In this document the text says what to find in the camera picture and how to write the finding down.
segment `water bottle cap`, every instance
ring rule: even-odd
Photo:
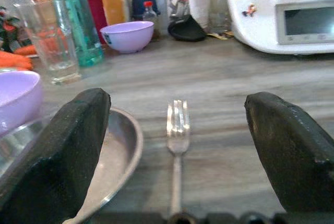
[[[144,6],[145,7],[150,7],[150,6],[152,6],[153,5],[153,2],[152,1],[145,1],[144,2]]]

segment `drinking glass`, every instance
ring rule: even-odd
[[[64,1],[34,2],[16,7],[52,83],[78,80],[78,60]]]

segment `fork handle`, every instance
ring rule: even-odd
[[[181,212],[182,155],[174,156],[171,215]]]

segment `fork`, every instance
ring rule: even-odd
[[[167,110],[167,146],[174,156],[171,215],[181,212],[182,157],[190,142],[187,101],[174,100]]]

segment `teal water bottle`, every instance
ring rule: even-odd
[[[72,27],[73,41],[80,66],[103,60],[103,52],[88,0],[64,0]]]

